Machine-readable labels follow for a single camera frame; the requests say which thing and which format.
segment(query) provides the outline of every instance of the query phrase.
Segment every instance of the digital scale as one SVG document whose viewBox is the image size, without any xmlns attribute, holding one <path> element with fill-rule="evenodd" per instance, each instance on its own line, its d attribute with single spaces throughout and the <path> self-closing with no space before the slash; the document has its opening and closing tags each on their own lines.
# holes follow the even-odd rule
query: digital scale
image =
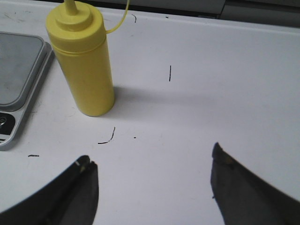
<svg viewBox="0 0 300 225">
<path fill-rule="evenodd" d="M 15 137 L 52 56 L 40 37 L 0 32 L 0 150 Z"/>
</svg>

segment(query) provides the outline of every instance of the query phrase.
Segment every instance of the dark object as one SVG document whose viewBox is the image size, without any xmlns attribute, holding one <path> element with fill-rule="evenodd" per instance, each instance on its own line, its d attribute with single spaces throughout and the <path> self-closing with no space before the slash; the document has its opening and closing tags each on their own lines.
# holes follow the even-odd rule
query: dark object
<svg viewBox="0 0 300 225">
<path fill-rule="evenodd" d="M 172 66 L 170 65 L 169 82 L 171 82 L 171 69 L 172 69 Z"/>
<path fill-rule="evenodd" d="M 116 130 L 116 127 L 113 128 L 113 132 L 112 132 L 112 137 L 111 137 L 111 139 L 109 139 L 107 142 L 100 142 L 100 143 L 98 143 L 98 144 L 107 144 L 107 143 L 109 143 L 109 142 L 113 139 L 114 131 L 115 131 L 115 130 Z"/>
<path fill-rule="evenodd" d="M 0 214 L 0 225 L 91 225 L 98 207 L 98 168 L 81 156 L 60 176 Z"/>
<path fill-rule="evenodd" d="M 214 197 L 226 225 L 299 225 L 300 203 L 243 167 L 215 144 Z"/>
<path fill-rule="evenodd" d="M 39 157 L 39 155 L 28 155 L 28 157 Z"/>
</svg>

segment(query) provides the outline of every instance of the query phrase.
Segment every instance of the bottle nozzle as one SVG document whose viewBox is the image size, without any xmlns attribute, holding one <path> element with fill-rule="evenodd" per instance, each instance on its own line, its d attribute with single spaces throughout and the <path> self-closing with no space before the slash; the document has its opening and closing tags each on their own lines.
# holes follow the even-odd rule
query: bottle nozzle
<svg viewBox="0 0 300 225">
<path fill-rule="evenodd" d="M 74 0 L 64 0 L 66 6 L 66 12 L 68 15 L 76 15 L 78 13 L 78 9 Z"/>
</svg>

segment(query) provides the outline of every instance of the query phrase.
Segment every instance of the white surface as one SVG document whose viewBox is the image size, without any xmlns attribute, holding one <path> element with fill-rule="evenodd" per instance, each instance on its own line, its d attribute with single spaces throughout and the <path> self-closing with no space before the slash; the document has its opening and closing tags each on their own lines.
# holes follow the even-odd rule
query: white surface
<svg viewBox="0 0 300 225">
<path fill-rule="evenodd" d="M 55 5 L 0 1 L 0 27 L 48 41 Z M 101 11 L 107 28 L 123 13 Z M 224 224 L 215 142 L 300 200 L 298 29 L 131 11 L 108 44 L 114 108 L 81 114 L 55 61 L 18 144 L 0 152 L 0 211 L 87 154 L 99 165 L 95 224 Z"/>
</svg>

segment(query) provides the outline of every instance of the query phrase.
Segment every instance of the squeeze bottle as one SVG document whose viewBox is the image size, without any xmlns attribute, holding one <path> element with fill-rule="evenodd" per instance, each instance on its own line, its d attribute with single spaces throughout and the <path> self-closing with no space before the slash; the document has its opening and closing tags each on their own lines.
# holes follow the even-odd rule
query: squeeze bottle
<svg viewBox="0 0 300 225">
<path fill-rule="evenodd" d="M 102 14 L 95 7 L 65 0 L 47 16 L 46 29 L 79 110 L 100 116 L 114 104 L 113 82 L 106 34 L 115 31 L 122 20 L 106 31 Z"/>
</svg>

